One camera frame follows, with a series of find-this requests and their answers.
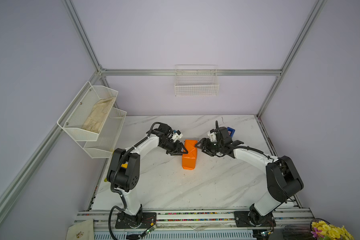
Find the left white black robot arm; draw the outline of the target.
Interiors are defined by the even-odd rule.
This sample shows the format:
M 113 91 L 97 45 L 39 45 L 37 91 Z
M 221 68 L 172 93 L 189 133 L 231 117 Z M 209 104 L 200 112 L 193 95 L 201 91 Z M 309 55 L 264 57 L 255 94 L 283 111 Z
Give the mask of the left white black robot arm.
M 116 149 L 106 175 L 112 193 L 118 194 L 122 206 L 113 206 L 124 219 L 137 225 L 143 218 L 143 207 L 134 190 L 140 179 L 141 160 L 155 148 L 161 148 L 170 156 L 182 156 L 188 153 L 181 142 L 183 134 L 169 125 L 154 122 L 142 140 L 127 149 Z

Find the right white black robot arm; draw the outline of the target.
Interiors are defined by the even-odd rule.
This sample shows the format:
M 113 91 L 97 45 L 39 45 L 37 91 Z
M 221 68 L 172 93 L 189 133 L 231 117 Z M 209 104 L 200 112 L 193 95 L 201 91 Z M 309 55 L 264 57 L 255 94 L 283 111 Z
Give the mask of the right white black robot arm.
M 267 155 L 242 141 L 233 140 L 233 135 L 234 129 L 216 125 L 195 147 L 211 157 L 229 156 L 242 160 L 266 175 L 267 191 L 250 206 L 247 217 L 248 224 L 261 226 L 271 218 L 276 208 L 301 191 L 304 183 L 291 158 Z

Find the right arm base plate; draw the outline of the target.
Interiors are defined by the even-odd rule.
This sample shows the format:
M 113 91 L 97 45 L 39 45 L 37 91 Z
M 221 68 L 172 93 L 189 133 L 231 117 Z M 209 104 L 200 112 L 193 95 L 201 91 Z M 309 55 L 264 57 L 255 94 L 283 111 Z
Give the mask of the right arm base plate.
M 256 211 L 235 211 L 234 219 L 237 227 L 274 227 L 276 225 L 271 213 L 261 216 Z

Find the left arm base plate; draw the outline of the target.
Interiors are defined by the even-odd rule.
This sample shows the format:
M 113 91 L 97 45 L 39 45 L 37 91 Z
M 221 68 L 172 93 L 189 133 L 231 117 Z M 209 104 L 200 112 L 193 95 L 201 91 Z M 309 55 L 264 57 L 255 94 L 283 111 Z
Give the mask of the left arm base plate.
M 114 227 L 116 229 L 148 229 L 156 222 L 157 213 L 141 212 L 136 216 L 124 212 L 118 213 Z

